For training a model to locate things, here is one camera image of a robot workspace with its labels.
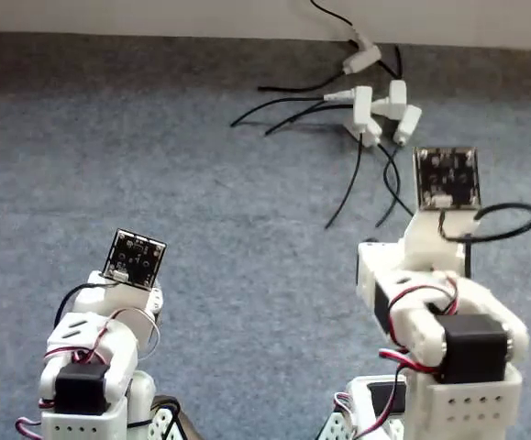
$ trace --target cable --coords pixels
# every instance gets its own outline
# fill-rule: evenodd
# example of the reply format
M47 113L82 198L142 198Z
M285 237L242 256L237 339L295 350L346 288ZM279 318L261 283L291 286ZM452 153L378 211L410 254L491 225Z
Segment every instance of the cable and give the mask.
M349 26L353 27L353 24L352 24L352 22L349 19L344 18L343 16L337 14L336 12L329 11L328 9L326 9L326 8L322 7L321 5L319 5L315 0L310 0L310 3L312 4L313 7L321 10L325 14L329 14L330 16L332 16L334 18L337 18L340 21L342 21L344 23L347 23Z
M392 308L396 305L396 303L398 303L404 296L412 293L412 292L416 292L416 291L419 291L421 289L434 289L436 291L439 291L439 292L442 292L444 293L445 295L447 295L447 297L450 298L451 300L451 303L452 302L456 302L457 299L458 299L458 291L457 291L457 285L456 283L454 284L454 287L455 287L455 292L450 295L450 293L448 291L445 291L444 289L438 287L438 286L431 286L429 284L420 284L420 285L416 285L416 286L412 286L412 287L408 287L407 289L404 289L403 291L401 291L400 293L398 293L389 303L389 305L387 306L387 319L388 319L388 322L389 322L389 334L390 334L390 338L392 339L393 343L396 344L397 346L401 347L401 348L405 348L407 349L406 346L402 345L398 340L397 340L397 337L395 336L395 330L393 328L393 319L392 319Z
M25 425L40 426L41 422L30 420L27 417L19 417L15 422L15 429L17 429L17 432L25 438L30 438L31 440L43 440L43 437L41 435L28 430Z
M527 211L528 213L531 214L530 203L522 203L522 202L498 203L498 204L493 204L491 206L487 206L477 211L477 214L475 214L475 216L473 217L473 220L477 222L481 220L487 214L494 213L496 211L504 211L506 209L519 209L521 211ZM445 240L453 242L453 243L462 243L462 244L489 243L492 241L505 240L507 238L517 237L517 236L520 236L528 232L531 229L531 217L530 217L530 219L527 222L525 222L523 225L520 225L519 227L516 227L514 229L510 229L509 231L503 232L501 234L491 234L487 236L447 236L447 234L444 231L444 227L443 227L445 223L446 214L447 214L446 211L440 212L440 217L438 218L438 233Z
M399 150L400 149L396 147L395 150L393 151L393 153L390 154L390 156L392 157L392 160L395 159L395 155L398 153ZM392 163L390 161L387 161L387 163L385 164L385 167L383 167L383 181L384 182L386 182L388 180L387 179L387 172L390 169L391 165L392 165ZM402 188L402 180L400 179L400 173L398 172L398 173L395 174L395 193L397 194L398 197L400 196L401 188ZM377 223L375 224L376 228L382 227L382 225L385 223L385 221L392 214L393 208L395 208L396 205L397 205L397 200L395 200L395 198L393 197L392 198L392 202L390 203L390 205L387 208L387 210L385 211L385 213L382 215L382 218L380 218L377 221Z
M393 161L392 155L385 149L385 147L382 144L377 144L377 148L385 155L389 163L392 164L393 172L395 173L395 179L400 179L400 172L398 171L397 165ZM400 199L400 196L393 190L392 186L390 185L387 174L383 174L383 183L385 183L385 187L387 188L387 191L389 191L393 197L393 199L403 207L403 209L411 216L414 216L414 213L412 213L412 210L406 206L404 202L402 202L402 199Z
M147 358L150 358L153 353L155 353L155 350L157 350L157 347L159 346L159 343L161 341L161 331L159 327L157 326L157 323L151 318L148 314L145 313L144 310L139 309L138 307L126 307L124 309L118 309L112 312L110 315L110 319L116 319L121 313L126 311L133 311L137 312L138 314L141 314L149 323L153 326L153 330L155 332L155 344L153 344L153 348L150 350L148 354L146 354L143 357L140 357L138 360L145 360Z
M338 78L341 78L344 76L345 73L340 70L336 73L333 73L332 76L329 78L326 78L319 84L315 85L309 85L307 87L278 87L275 85L260 85L257 87L257 90L259 92L286 92L287 94L301 94L301 93L307 93L307 92L313 92L319 89L322 89L323 87L326 87L327 85L333 83Z
M287 124L291 124L295 121L297 121L300 117L302 117L303 114L308 114L308 112L310 110L314 110L315 108L318 108L320 105L322 104L325 104L326 101L322 100L322 101L318 101L317 103L315 103L314 105L310 105L308 108L306 108L305 110L302 110L301 112L298 112L296 113L295 115L291 115L290 117L287 117L285 119L283 119L282 122L278 123L278 124L275 124L274 126L272 126L270 129L268 129L265 133L264 133L264 136L268 136L270 135L271 133L273 133L274 131L280 129L281 127L287 125Z
M471 279L473 276L471 267L471 243L465 243L465 278Z
M147 426L153 423L153 419L143 420L142 422L133 422L127 425L127 429L140 428L141 426Z
M401 80L404 77L404 61L402 59L402 52L400 51L400 47L397 44L393 46L393 50L395 51L395 65L397 66L397 76L399 76Z
M395 378L393 380L393 386L392 386L392 393L390 394L390 397L385 404L385 407L383 408L382 413L377 417L377 420L374 424L372 424L369 428L366 428L364 431L360 432L359 434L356 434L352 440L359 440L360 438L364 437L365 435L368 435L372 433L373 431L376 431L379 429L385 421L388 419L390 414L392 413L393 404L395 403L395 396L397 394L397 382L398 377L400 376L400 373L403 369L406 369L406 365L399 365L397 369L395 370Z
M237 126L243 119L245 119L247 116L252 115L253 113L261 110L261 108L268 107L270 105L280 104L280 103L291 103L291 102L308 102L308 101L320 101L321 99L324 99L322 96L317 97L300 97L300 98L280 98L280 99L274 99L272 101L268 101L267 103L258 105L254 108L251 108L247 113L244 113L243 115L239 116L237 119L235 119L233 122L230 123L231 127Z
M107 287L107 288L110 288L110 287L115 287L117 285L118 285L117 282L109 282L109 283L91 283L91 282L86 282L86 283L80 284L79 286L76 286L73 289L71 289L70 291L68 291L65 294L65 296L63 297L63 299L61 300L60 306L57 309L57 313L55 314L55 321L53 321L53 328L57 327L57 325L60 323L61 316L63 315L63 309L65 308L65 306L67 305L67 302L72 298L73 295L75 295L76 293L78 293L82 289L93 289L95 287Z
M357 163L355 164L355 170L353 171L353 175L350 178L350 182L348 183L347 192L345 192L345 196L342 198L342 202L340 202L340 205L338 206L338 209L335 211L335 213L330 217L330 220L328 220L328 223L324 226L324 229L328 229L332 226L332 224L337 219L338 215L340 214L340 211L342 211L342 208L345 206L345 203L347 202L348 197L350 196L350 191L353 189L353 184L355 183L355 180L357 179L357 174L359 174L359 165L360 165L360 157L363 154L363 135L359 135L359 148L357 151Z

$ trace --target white wall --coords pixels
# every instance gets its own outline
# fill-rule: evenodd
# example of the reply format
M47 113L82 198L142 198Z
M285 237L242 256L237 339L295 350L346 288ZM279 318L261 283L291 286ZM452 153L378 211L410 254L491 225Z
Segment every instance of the white wall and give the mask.
M531 0L319 0L378 41L531 49ZM342 39L308 0L0 0L0 30Z

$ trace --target gray carpet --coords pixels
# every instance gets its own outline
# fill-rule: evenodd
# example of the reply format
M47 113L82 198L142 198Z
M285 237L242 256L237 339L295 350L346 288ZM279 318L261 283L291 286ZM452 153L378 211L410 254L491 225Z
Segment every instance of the gray carpet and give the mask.
M484 202L531 202L531 53L403 52L411 101L425 111L415 144L477 146ZM408 221L398 209L373 228L389 203L381 155L364 155L324 232L356 157L335 124L344 115L263 138L304 107L288 104L227 126L268 98L256 85L318 81L347 53L321 42L0 35L0 438L17 438L18 416L37 416L57 304L103 265L117 227L170 245L162 343L141 367L206 439L310 440L334 391L392 370L353 285L356 245L395 240ZM388 83L376 69L357 80L378 94ZM409 149L398 162L412 202ZM500 215L483 229L512 222ZM475 278L531 334L531 233L475 254ZM521 369L510 438L531 439L531 352Z

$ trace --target cable connector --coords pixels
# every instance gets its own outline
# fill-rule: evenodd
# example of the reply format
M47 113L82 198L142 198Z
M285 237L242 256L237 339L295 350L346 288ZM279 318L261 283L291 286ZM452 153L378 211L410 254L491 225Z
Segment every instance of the cable connector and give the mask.
M378 99L371 105L374 115L385 116L394 121L404 117L407 107L407 87L404 80L390 82L390 93L386 98Z
M402 121L393 135L393 140L395 143L401 146L407 144L408 140L410 140L410 137L414 134L416 127L418 127L421 116L422 109L420 107L408 105L405 108Z
M341 90L340 92L324 95L325 101L342 101L352 103L355 99L355 89Z
M382 52L377 45L372 45L370 48L360 50L351 55L342 63L342 70L346 75L359 73L367 69L372 64L375 64L382 58Z

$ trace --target white plug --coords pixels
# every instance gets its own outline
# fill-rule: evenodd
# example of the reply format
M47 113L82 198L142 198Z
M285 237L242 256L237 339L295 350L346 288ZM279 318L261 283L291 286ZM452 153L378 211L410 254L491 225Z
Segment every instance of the white plug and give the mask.
M385 116L394 121L400 121L404 117L407 107L407 87L404 80L390 82L389 96L378 99L371 105L374 115Z
M327 93L324 95L325 101L342 101L352 103L355 99L355 89L341 90L340 92Z
M359 73L367 69L372 64L375 64L381 58L382 52L376 45L373 44L370 48L360 50L344 60L342 63L342 70L345 75Z
M407 144L410 137L414 134L415 128L418 127L421 116L422 109L420 107L408 105L405 108L404 117L402 117L402 121L393 135L395 143L401 146Z

